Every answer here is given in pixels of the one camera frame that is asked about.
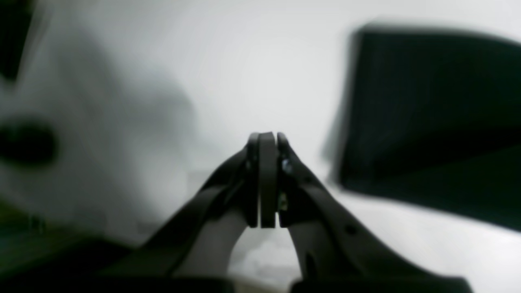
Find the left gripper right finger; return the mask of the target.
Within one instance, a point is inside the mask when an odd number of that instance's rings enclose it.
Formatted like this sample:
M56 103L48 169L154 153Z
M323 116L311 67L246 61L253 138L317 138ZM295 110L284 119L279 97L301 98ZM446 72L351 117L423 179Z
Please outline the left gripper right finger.
M337 202L279 132L260 136L260 224L289 231L302 280L293 293L471 293L463 278L399 256Z

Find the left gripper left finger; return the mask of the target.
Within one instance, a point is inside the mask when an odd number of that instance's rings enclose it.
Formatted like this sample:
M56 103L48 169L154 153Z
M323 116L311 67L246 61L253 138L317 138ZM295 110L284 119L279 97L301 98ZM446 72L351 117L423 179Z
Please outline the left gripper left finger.
M140 248L74 248L2 279L2 293L233 293L225 276L232 250L258 225L260 146L261 134L251 134Z

